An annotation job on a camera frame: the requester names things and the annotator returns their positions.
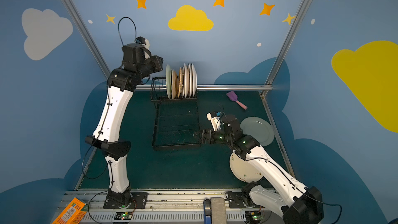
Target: dish rack tray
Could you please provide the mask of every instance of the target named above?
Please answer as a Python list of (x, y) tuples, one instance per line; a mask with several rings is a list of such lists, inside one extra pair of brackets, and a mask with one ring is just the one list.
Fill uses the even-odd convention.
[(152, 139), (154, 150), (200, 147), (201, 140), (194, 135), (200, 130), (196, 93), (192, 98), (169, 99), (166, 92), (166, 78), (155, 77), (152, 81), (150, 99), (156, 107)]

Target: white cloud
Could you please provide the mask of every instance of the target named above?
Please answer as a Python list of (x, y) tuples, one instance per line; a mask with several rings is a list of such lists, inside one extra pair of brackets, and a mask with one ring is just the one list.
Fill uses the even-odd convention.
[(27, 38), (23, 45), (27, 56), (41, 60), (64, 42), (73, 31), (72, 23), (52, 10), (26, 9), (22, 14), (22, 27)]

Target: barcode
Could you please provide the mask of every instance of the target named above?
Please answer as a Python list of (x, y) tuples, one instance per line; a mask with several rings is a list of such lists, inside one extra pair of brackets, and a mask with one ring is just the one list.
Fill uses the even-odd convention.
[(68, 222), (69, 218), (72, 217), (72, 215), (76, 212), (76, 209), (74, 207), (70, 207), (68, 211), (61, 217), (61, 219), (65, 222)]

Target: dark green table surface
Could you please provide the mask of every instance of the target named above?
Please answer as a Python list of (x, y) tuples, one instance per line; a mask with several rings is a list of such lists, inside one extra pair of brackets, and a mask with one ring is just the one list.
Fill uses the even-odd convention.
[[(198, 111), (201, 129), (211, 128), (206, 114), (219, 111), (221, 103), (225, 114), (233, 114), (241, 122), (251, 116), (268, 121), (258, 92), (236, 92), (239, 101), (248, 109), (243, 110), (232, 102), (224, 91), (199, 91)], [(231, 150), (223, 145), (202, 145), (195, 149), (155, 151), (152, 137), (156, 109), (149, 99), (148, 91), (137, 91), (130, 100), (120, 128), (120, 137), (131, 141), (127, 156), (127, 175), (132, 189), (198, 189), (241, 188), (245, 182), (238, 180), (229, 166)], [(265, 147), (268, 154), (286, 169), (276, 139)], [(106, 166), (100, 151), (94, 155), (87, 176), (99, 175)], [(264, 187), (272, 187), (262, 180)], [(106, 189), (109, 174), (106, 171), (97, 179), (84, 178), (81, 189)]]

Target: stack of plates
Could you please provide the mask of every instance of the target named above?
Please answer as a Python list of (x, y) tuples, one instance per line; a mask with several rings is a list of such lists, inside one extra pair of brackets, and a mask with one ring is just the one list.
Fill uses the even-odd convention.
[(197, 77), (192, 63), (178, 70), (166, 66), (166, 90), (169, 99), (191, 98), (196, 94)]

